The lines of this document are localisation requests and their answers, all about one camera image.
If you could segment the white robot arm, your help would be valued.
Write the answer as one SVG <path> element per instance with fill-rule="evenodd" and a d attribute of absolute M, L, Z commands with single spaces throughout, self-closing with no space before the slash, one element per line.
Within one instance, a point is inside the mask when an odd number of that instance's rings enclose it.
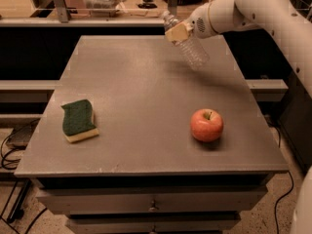
<path fill-rule="evenodd" d="M 168 32 L 172 42 L 261 29 L 292 68 L 288 94 L 292 108 L 284 115 L 282 127 L 305 177 L 295 197 L 289 234 L 311 234 L 311 21 L 295 9 L 291 0 L 213 0 L 181 18 L 179 26 Z"/>

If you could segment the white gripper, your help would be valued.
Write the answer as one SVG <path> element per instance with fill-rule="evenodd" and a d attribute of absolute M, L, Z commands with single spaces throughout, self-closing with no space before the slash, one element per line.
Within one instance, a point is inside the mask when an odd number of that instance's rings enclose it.
<path fill-rule="evenodd" d="M 191 36 L 192 31 L 201 39 L 217 35 L 210 19 L 210 8 L 210 3 L 196 8 L 188 19 L 191 25 L 184 21 L 167 25 L 165 27 L 166 38 L 170 42 L 182 42 Z"/>

